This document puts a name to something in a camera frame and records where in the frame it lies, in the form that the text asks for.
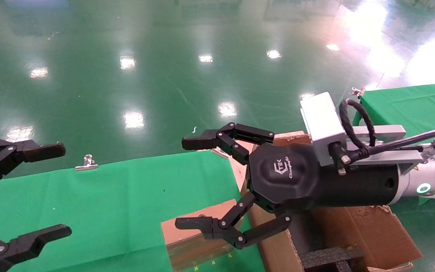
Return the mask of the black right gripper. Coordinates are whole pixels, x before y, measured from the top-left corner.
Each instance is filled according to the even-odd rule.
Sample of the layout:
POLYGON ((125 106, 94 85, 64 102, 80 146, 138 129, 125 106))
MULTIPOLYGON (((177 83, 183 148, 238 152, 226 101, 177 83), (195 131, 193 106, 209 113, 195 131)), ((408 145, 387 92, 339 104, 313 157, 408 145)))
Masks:
POLYGON ((388 205, 399 185, 396 165, 353 165, 340 175, 334 165, 321 166, 313 148, 305 144, 275 146, 275 133, 230 122, 204 130, 197 137, 182 138, 185 150, 219 147, 241 165, 247 165, 245 194, 222 219, 210 216, 176 218, 180 230, 199 230, 206 240, 224 240, 243 249, 285 231, 292 222, 279 215, 245 232, 235 225, 256 202, 268 212, 315 208, 388 205), (236 141, 260 145, 252 153, 236 141))

